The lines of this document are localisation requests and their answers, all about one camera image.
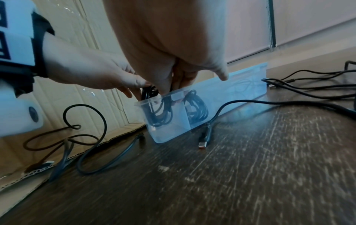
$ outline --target human hand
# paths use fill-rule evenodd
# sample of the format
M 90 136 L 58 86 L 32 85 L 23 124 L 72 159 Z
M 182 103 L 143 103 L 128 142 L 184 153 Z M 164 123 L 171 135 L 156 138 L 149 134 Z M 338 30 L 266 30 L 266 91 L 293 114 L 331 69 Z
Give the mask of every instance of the human hand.
M 225 0 L 104 0 L 135 71 L 161 94 L 191 85 L 200 70 L 228 79 Z
M 48 77 L 56 82 L 94 89 L 117 88 L 128 98 L 141 100 L 142 87 L 151 84 L 136 75 L 121 56 L 95 49 L 79 48 L 46 33 L 43 43 Z

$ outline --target clear plastic container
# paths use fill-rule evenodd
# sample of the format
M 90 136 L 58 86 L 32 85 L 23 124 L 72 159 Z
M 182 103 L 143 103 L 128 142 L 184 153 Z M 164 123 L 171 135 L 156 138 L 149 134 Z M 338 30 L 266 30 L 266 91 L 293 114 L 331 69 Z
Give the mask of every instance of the clear plastic container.
M 208 122 L 229 101 L 251 100 L 265 94 L 267 86 L 261 79 L 266 78 L 266 69 L 267 63 L 263 63 L 230 73 L 228 81 L 216 77 L 136 105 L 143 112 L 154 141 L 164 143 Z M 242 104 L 228 105 L 220 115 Z

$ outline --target brown cardboard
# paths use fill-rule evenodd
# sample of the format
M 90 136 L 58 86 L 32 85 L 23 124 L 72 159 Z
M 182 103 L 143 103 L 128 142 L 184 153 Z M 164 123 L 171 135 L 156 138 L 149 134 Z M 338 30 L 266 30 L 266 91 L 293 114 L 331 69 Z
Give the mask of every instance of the brown cardboard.
M 35 0 L 38 11 L 47 18 L 56 31 L 56 36 L 74 45 L 115 52 L 122 51 L 107 20 L 103 5 L 98 0 Z M 48 172 L 30 177 L 48 168 L 24 173 L 28 166 L 38 162 L 50 150 L 30 152 L 23 149 L 25 140 L 37 134 L 65 127 L 63 111 L 73 104 L 88 104 L 98 109 L 106 119 L 108 131 L 103 142 L 142 127 L 143 119 L 134 106 L 135 99 L 128 99 L 118 90 L 95 90 L 78 85 L 64 85 L 45 78 L 36 78 L 33 93 L 22 95 L 39 105 L 44 116 L 44 126 L 38 130 L 0 138 L 0 216 L 21 201 L 48 178 Z M 30 143 L 33 148 L 47 146 L 74 134 L 91 134 L 100 137 L 103 122 L 94 111 L 77 107 L 71 109 L 67 118 L 71 124 L 80 124 L 80 130 L 54 133 Z M 79 141 L 95 142 L 80 137 Z M 76 145 L 71 158 L 82 154 L 90 146 Z M 54 153 L 48 161 L 57 164 L 63 150 Z

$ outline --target black label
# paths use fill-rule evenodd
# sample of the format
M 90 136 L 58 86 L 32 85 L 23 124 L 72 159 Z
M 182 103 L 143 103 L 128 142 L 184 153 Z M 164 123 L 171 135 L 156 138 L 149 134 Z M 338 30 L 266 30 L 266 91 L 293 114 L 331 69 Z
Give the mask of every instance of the black label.
M 5 33 L 0 31 L 0 59 L 11 60 L 9 49 L 7 47 Z
M 0 27 L 7 28 L 6 8 L 4 1 L 0 1 Z

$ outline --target wooden table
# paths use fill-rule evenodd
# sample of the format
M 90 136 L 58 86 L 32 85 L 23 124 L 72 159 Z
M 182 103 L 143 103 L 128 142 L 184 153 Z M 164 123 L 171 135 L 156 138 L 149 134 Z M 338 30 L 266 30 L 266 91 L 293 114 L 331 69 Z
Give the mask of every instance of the wooden table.
M 282 89 L 262 99 L 311 100 Z M 206 151 L 197 148 L 200 128 L 160 145 L 144 131 L 146 143 L 117 166 L 93 176 L 72 166 L 0 224 L 356 224 L 355 130 L 356 121 L 325 109 L 248 104 L 219 118 Z

